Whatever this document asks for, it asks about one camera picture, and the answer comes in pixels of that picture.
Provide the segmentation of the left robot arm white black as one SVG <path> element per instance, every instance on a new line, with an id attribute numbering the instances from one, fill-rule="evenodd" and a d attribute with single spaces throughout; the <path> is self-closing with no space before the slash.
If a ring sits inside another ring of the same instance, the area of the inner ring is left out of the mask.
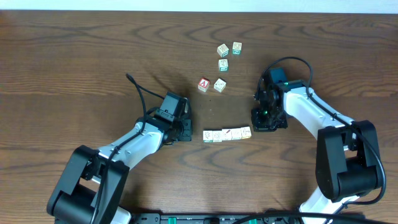
<path id="1" fill-rule="evenodd" d="M 150 118 L 107 146 L 79 146 L 48 200 L 47 213 L 56 223 L 129 223 L 131 213 L 119 206 L 129 171 L 162 146 L 191 139 L 190 119 Z"/>

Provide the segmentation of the wooden block blue X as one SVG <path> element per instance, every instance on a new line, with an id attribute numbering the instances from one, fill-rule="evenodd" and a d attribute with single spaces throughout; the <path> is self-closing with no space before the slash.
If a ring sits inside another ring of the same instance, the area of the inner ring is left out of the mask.
<path id="1" fill-rule="evenodd" d="M 221 134 L 222 134 L 223 141 L 232 140 L 232 130 L 231 129 L 222 129 Z"/>

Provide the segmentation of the wooden block green J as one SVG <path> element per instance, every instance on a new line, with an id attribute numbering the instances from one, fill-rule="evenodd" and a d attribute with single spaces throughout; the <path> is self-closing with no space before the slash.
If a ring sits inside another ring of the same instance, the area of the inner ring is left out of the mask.
<path id="1" fill-rule="evenodd" d="M 251 138 L 251 128 L 249 126 L 245 126 L 241 128 L 241 138 L 242 139 L 247 139 Z"/>

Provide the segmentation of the wooden block umbrella seven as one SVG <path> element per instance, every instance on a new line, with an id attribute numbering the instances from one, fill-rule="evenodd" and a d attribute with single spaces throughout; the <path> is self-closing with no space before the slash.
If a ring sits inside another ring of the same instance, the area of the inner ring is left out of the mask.
<path id="1" fill-rule="evenodd" d="M 213 142 L 213 131 L 203 131 L 203 142 Z"/>

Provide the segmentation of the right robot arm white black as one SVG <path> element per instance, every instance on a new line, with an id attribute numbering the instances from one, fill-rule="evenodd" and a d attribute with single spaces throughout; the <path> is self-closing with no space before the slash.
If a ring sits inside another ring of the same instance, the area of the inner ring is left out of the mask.
<path id="1" fill-rule="evenodd" d="M 386 191 L 377 132 L 368 120 L 355 121 L 320 99 L 309 83 L 284 77 L 261 78 L 254 95 L 260 107 L 252 110 L 257 132 L 287 127 L 295 118 L 315 138 L 317 188 L 299 206 L 299 223 L 334 223 L 335 215 L 359 198 L 378 189 L 379 195 L 363 205 L 380 201 Z"/>

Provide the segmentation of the wooden block bee picture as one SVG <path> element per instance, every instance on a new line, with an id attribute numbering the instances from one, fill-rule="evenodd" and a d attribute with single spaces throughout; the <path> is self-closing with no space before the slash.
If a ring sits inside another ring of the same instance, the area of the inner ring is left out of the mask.
<path id="1" fill-rule="evenodd" d="M 222 142 L 223 141 L 223 133 L 222 131 L 213 131 L 213 142 Z"/>

